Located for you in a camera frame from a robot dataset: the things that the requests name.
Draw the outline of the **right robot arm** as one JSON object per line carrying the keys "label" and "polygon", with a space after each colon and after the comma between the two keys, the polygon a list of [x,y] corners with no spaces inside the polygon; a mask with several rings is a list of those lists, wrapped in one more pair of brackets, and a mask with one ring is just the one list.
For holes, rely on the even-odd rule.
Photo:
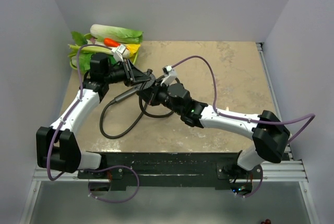
{"label": "right robot arm", "polygon": [[252,140],[253,144],[238,154],[232,166],[237,178],[245,178],[265,161],[280,163],[283,159],[290,132],[271,111],[264,110],[262,114],[219,111],[212,105],[192,99],[181,83],[153,85],[137,94],[151,106],[168,108],[190,127],[220,129]]}

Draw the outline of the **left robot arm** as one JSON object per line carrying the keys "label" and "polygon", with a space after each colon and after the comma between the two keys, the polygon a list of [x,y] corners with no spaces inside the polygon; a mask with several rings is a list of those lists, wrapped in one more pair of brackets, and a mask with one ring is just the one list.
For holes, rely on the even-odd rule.
{"label": "left robot arm", "polygon": [[105,53],[96,53],[90,60],[89,78],[83,79],[80,89],[66,111],[49,127],[40,127],[36,133],[37,164],[48,171],[73,173],[89,169],[96,178],[108,173],[108,165],[95,152],[81,151],[75,135],[87,116],[103,100],[109,85],[123,82],[125,86],[143,85],[153,80],[153,71],[140,71],[124,59],[112,64]]}

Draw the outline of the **grey shower head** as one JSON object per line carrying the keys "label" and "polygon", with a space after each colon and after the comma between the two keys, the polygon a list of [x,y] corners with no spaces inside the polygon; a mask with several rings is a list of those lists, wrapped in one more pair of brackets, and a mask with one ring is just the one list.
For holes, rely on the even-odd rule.
{"label": "grey shower head", "polygon": [[147,89],[148,87],[152,86],[154,84],[156,80],[156,77],[154,74],[150,74],[150,80],[143,83],[143,84],[138,84],[133,86],[132,88],[128,89],[127,91],[123,92],[122,94],[116,96],[112,102],[115,103],[119,103],[131,96],[133,96],[134,94],[136,94],[138,91],[143,90],[143,89]]}

